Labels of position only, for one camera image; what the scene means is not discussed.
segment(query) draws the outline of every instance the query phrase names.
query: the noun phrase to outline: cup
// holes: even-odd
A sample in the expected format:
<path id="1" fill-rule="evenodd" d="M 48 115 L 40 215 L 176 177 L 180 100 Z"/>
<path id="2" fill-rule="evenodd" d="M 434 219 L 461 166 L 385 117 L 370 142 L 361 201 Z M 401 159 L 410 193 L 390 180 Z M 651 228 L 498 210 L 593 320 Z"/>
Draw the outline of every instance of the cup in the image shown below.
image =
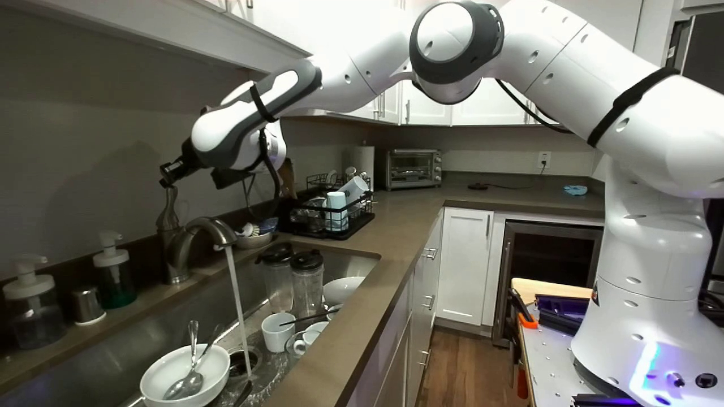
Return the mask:
<path id="1" fill-rule="evenodd" d="M 75 325 L 92 325 L 106 317 L 98 300 L 98 287 L 81 287 L 73 292 Z"/>
<path id="2" fill-rule="evenodd" d="M 284 350 L 288 340 L 295 334 L 292 320 L 297 320 L 297 317 L 289 313 L 275 313 L 262 320 L 265 347 L 270 353 Z"/>
<path id="3" fill-rule="evenodd" d="M 326 193 L 326 207 L 334 212 L 326 212 L 326 230 L 341 233 L 348 228 L 348 212 L 341 210 L 346 205 L 346 194 L 341 190 Z"/>

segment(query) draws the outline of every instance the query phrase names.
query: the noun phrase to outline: kitchen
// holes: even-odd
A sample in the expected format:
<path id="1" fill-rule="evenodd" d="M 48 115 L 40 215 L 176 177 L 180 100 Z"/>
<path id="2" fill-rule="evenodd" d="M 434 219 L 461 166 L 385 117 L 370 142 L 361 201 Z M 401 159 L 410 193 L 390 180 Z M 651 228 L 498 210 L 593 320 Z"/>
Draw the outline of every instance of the kitchen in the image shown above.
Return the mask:
<path id="1" fill-rule="evenodd" d="M 643 12 L 651 13 L 654 22 L 643 19 L 637 31 L 646 34 L 645 27 L 654 27 L 646 36 L 637 34 L 636 53 L 660 62 L 668 20 L 656 19 L 666 6 L 643 3 Z M 15 8 L 3 8 L 3 20 L 7 38 L 19 44 L 5 55 L 3 65 L 7 80 L 3 90 L 7 146 L 0 160 L 7 166 L 3 171 L 3 186 L 7 186 L 3 281 L 13 275 L 12 259 L 25 252 L 40 252 L 51 264 L 94 254 L 100 228 L 118 228 L 126 241 L 154 236 L 154 221 L 162 207 L 162 190 L 155 184 L 159 166 L 178 153 L 198 107 L 221 100 L 235 84 L 257 72 L 237 67 L 246 65 L 239 62 L 237 65 L 228 65 L 227 59 L 219 64 L 219 55 L 214 59 L 195 57 L 167 49 L 162 40 L 151 40 L 149 47 L 145 40 L 108 36 L 106 29 L 92 24 L 66 24 Z M 280 44 L 267 45 L 267 49 L 278 47 L 280 55 L 295 49 Z M 413 126 L 393 126 L 385 120 L 361 122 L 360 117 L 289 120 L 284 137 L 297 179 L 344 167 L 344 152 L 361 142 L 444 149 L 446 171 L 538 174 L 538 152 L 551 152 L 548 174 L 591 177 L 600 159 L 576 137 L 525 124 L 523 114 L 519 124 L 479 122 L 461 128 L 446 122 L 438 126 L 432 122 L 438 117 L 432 115 L 422 117 L 428 122 L 421 120 Z M 261 184 L 254 203 L 270 196 L 272 187 Z M 399 205 L 411 205 L 410 196 L 413 193 L 407 196 L 390 193 L 392 201 L 401 201 Z M 180 184 L 178 212 L 188 221 L 198 215 L 237 210 L 241 201 L 239 187 L 214 190 L 208 177 L 198 174 Z M 375 224 L 382 221 L 393 224 L 379 210 Z M 428 226 L 413 233 L 399 230 L 399 238 L 428 236 Z"/>

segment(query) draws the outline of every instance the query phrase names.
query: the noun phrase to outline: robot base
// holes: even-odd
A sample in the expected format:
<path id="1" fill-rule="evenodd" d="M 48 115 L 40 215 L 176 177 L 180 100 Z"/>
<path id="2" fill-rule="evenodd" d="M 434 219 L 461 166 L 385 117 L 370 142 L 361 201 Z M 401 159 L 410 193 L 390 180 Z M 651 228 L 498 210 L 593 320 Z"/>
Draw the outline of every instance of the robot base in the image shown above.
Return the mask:
<path id="1" fill-rule="evenodd" d="M 597 281 L 584 325 L 571 343 L 576 361 L 640 405 L 724 405 L 724 330 L 698 313 L 679 318 L 685 325 L 666 323 L 668 317 L 676 320 L 682 309 L 693 309 L 676 300 L 646 298 L 631 313 L 631 298 L 636 300 L 631 292 Z"/>

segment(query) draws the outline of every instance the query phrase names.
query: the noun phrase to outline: bowl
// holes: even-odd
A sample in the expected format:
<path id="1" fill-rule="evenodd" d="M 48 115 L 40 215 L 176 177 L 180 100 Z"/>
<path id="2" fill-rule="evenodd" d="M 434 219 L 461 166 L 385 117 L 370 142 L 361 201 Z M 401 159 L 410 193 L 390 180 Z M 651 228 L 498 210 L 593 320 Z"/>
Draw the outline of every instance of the bowl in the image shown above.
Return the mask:
<path id="1" fill-rule="evenodd" d="M 346 275 L 324 284 L 324 298 L 329 306 L 344 304 L 360 284 L 365 275 Z"/>
<path id="2" fill-rule="evenodd" d="M 326 325 L 329 325 L 329 320 L 318 320 L 318 323 L 308 325 L 301 334 L 303 343 L 312 347 Z"/>
<path id="3" fill-rule="evenodd" d="M 198 407 L 208 405 L 213 397 L 221 393 L 228 380 L 231 356 L 221 347 L 210 347 L 198 374 L 203 375 L 203 386 L 198 393 L 176 400 L 162 400 L 162 393 L 169 384 L 178 378 L 188 375 L 191 371 L 191 347 L 176 348 L 165 353 L 155 360 L 140 378 L 140 393 L 148 407 Z"/>

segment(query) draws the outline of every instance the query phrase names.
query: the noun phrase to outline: cable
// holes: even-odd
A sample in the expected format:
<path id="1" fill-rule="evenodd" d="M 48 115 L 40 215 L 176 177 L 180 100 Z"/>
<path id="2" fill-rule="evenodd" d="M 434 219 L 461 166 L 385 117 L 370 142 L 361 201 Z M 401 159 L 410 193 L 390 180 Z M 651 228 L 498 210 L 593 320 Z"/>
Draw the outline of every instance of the cable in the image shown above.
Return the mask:
<path id="1" fill-rule="evenodd" d="M 551 131 L 559 131 L 559 133 L 572 133 L 572 131 L 566 128 L 566 126 L 545 122 L 540 115 L 536 115 L 532 108 L 527 108 L 527 107 L 507 88 L 507 84 L 502 84 L 501 80 L 495 80 L 495 81 L 498 81 L 498 86 L 501 86 L 525 114 L 529 114 L 536 122 L 540 122 L 542 126 L 548 126 L 548 128 L 551 128 Z"/>

